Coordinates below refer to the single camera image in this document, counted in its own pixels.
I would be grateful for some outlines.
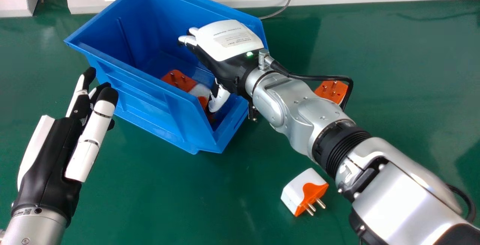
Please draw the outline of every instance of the robotic hand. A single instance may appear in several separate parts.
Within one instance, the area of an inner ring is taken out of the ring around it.
[[[104,83],[88,93],[96,70],[79,78],[64,118],[42,116],[20,165],[18,196],[2,245],[59,245],[95,162],[118,93]]]
[[[295,151],[334,178],[352,203],[350,225],[370,245],[480,244],[451,190],[401,151],[358,127],[339,105],[320,98],[274,60],[235,20],[190,28],[178,38],[214,76],[219,90],[250,101]],[[211,102],[221,102],[212,92]]]

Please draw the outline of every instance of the blue container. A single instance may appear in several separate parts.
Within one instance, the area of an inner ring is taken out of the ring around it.
[[[221,153],[247,116],[248,103],[232,95],[210,124],[198,99],[161,78],[178,69],[211,87],[214,76],[178,36],[190,27],[236,19],[264,42],[261,21],[211,0],[116,0],[65,39],[118,90],[115,114],[192,154]]]

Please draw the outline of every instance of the green surface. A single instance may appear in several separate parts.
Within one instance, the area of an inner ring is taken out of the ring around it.
[[[90,18],[46,0],[34,17],[0,19],[0,226],[38,119],[65,115],[88,66],[63,39]],[[351,76],[346,113],[480,207],[480,1],[294,7],[264,28],[289,69]],[[332,180],[264,120],[243,123],[223,154],[197,155],[116,122],[63,244],[357,243],[333,187],[315,217],[283,206],[283,186],[306,168]]]

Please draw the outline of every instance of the gray cable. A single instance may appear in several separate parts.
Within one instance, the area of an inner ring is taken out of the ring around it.
[[[271,18],[271,17],[283,12],[290,5],[290,1],[292,1],[292,0],[287,0],[286,4],[281,9],[279,9],[278,11],[276,11],[272,14],[266,15],[266,16],[261,16],[261,17],[259,17],[259,19],[263,20],[263,19]]]

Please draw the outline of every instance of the orange and white plug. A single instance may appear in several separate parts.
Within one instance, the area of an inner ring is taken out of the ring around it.
[[[313,168],[308,168],[283,188],[281,199],[294,216],[304,211],[313,216],[317,211],[315,203],[322,209],[326,208],[320,198],[328,187],[329,184]]]

